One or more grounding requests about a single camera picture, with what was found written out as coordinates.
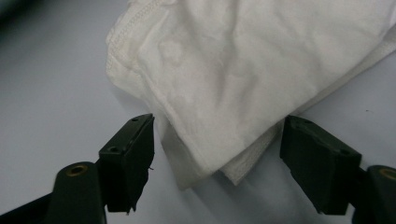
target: stitched seam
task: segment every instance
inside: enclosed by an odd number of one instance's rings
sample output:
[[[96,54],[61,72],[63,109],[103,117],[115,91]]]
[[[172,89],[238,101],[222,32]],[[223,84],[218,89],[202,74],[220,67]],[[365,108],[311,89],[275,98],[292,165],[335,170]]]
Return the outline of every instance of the stitched seam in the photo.
[[[126,34],[131,30],[131,28],[139,21],[142,21],[149,13],[154,11],[163,0],[154,0],[150,2],[149,4],[145,5],[140,11],[138,11],[129,21],[128,23],[124,26],[124,28],[120,31],[120,33],[117,35],[115,40],[110,40],[108,44],[108,49],[109,53],[115,57],[116,55],[116,50],[119,49],[119,45],[123,43],[125,40]],[[113,59],[111,57],[107,58],[107,63],[106,63],[106,71],[109,73],[110,69],[113,66]]]

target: white fabric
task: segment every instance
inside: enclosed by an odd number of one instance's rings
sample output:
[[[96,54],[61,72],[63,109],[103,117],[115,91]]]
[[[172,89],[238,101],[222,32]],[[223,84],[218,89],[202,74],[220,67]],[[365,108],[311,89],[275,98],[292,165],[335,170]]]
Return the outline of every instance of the white fabric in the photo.
[[[285,116],[394,50],[395,3],[131,1],[106,70],[157,117],[181,189],[218,169],[237,184]]]

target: screw hole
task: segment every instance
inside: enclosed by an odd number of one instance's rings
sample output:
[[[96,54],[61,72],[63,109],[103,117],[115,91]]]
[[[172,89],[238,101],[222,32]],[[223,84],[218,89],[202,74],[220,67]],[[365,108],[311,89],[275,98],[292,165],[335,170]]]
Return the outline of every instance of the screw hole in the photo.
[[[396,180],[396,171],[383,168],[379,171],[382,176],[389,178],[391,180]]]
[[[82,175],[88,170],[88,167],[86,165],[76,165],[69,170],[67,170],[66,174],[68,176],[77,176],[77,175]]]
[[[111,151],[111,152],[118,152],[119,151],[119,149],[116,148],[116,147],[110,147],[108,150]]]

